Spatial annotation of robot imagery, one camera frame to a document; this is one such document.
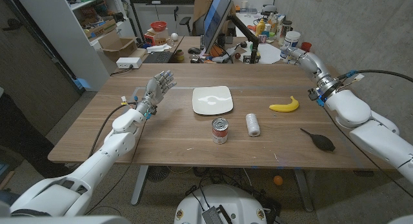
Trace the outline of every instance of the power strip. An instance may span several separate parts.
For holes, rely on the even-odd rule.
[[[132,68],[139,68],[142,65],[142,60],[140,57],[120,57],[116,64],[119,69],[129,68],[130,65]]]

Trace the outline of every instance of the red container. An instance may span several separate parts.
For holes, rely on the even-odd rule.
[[[301,49],[304,50],[305,52],[310,52],[311,46],[312,46],[311,43],[303,42],[301,44]]]
[[[164,21],[155,21],[150,24],[150,27],[152,27],[156,32],[163,31],[166,28],[166,22]]]

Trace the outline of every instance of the white shelf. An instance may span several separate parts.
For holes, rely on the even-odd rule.
[[[76,10],[80,7],[89,5],[90,3],[95,2],[95,1],[97,1],[97,0],[92,0],[92,1],[82,2],[82,3],[76,3],[76,4],[69,5],[69,6],[70,6],[71,10]]]

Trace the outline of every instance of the computer monitor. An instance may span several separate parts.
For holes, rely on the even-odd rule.
[[[212,0],[204,19],[205,53],[211,51],[232,7],[232,0]]]

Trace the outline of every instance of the white plate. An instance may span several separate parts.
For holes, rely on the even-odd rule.
[[[192,108],[197,114],[216,115],[229,112],[234,107],[227,86],[195,88],[192,93]]]

